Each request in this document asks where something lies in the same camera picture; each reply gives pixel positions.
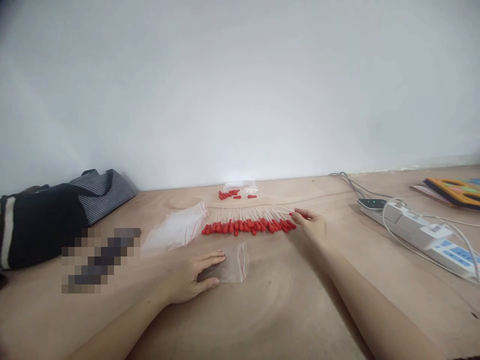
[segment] gray cable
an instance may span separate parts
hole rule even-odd
[[[342,175],[342,174],[345,174],[345,172],[341,172],[341,173],[337,173],[337,172],[333,172],[331,174],[328,174],[329,176],[330,175],[338,175],[342,178],[342,180],[344,181],[348,181],[348,183],[350,184],[351,188],[353,189],[353,191],[355,191],[358,195],[360,195],[360,197],[358,197],[357,199],[366,199],[367,197],[365,196],[365,194],[363,192],[361,192],[355,185],[353,182],[351,182],[351,180],[349,179],[348,175],[345,174],[345,175]]]
[[[348,182],[350,183],[350,186],[353,190],[355,190],[360,196],[362,199],[366,199],[367,197],[365,196],[365,194],[363,192],[361,192],[357,187],[355,187],[354,183],[352,182],[352,180],[350,180],[349,176],[347,175],[347,173],[345,171],[341,171],[340,172],[340,175],[344,175],[344,177],[348,180]]]
[[[330,175],[338,175],[338,176],[341,176],[342,178],[347,179],[347,180],[348,180],[349,182],[351,182],[351,183],[357,184],[360,188],[362,188],[363,190],[365,190],[365,191],[366,191],[367,193],[369,193],[369,194],[381,196],[381,197],[383,197],[383,198],[390,198],[390,199],[393,199],[393,198],[394,198],[394,196],[384,195],[384,194],[380,194],[380,193],[377,193],[377,192],[370,191],[370,190],[368,190],[367,188],[365,188],[365,187],[363,187],[362,185],[360,185],[358,182],[353,181],[352,179],[350,179],[347,174],[343,175],[342,173],[332,172],[332,173],[328,174],[328,176],[330,176]]]

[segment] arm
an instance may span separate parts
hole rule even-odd
[[[292,218],[324,264],[375,359],[445,359],[435,344],[336,250],[320,215],[296,208]]]
[[[146,296],[79,347],[70,360],[125,359],[150,323],[169,304],[184,303],[219,284],[211,277],[197,283],[204,269],[225,260],[224,252],[213,251],[191,259],[186,266],[151,289]]]

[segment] white wall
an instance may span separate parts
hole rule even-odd
[[[0,193],[480,157],[475,0],[17,0],[7,20]]]

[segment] gray striped fabric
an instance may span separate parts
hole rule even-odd
[[[86,175],[77,177],[70,181],[70,184],[89,190],[94,194],[101,195],[107,189],[108,174],[104,173],[103,175],[100,175],[95,170]],[[90,226],[101,218],[107,216],[135,195],[135,191],[133,191],[129,183],[118,172],[113,170],[111,189],[105,196],[93,197],[79,195],[78,199],[85,210],[86,219]]]

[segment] person's left hand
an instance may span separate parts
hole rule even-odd
[[[211,251],[193,257],[183,267],[170,274],[160,284],[160,291],[167,294],[168,304],[181,304],[193,299],[205,290],[216,287],[220,282],[216,277],[210,277],[197,282],[197,276],[212,265],[225,260],[221,250]]]

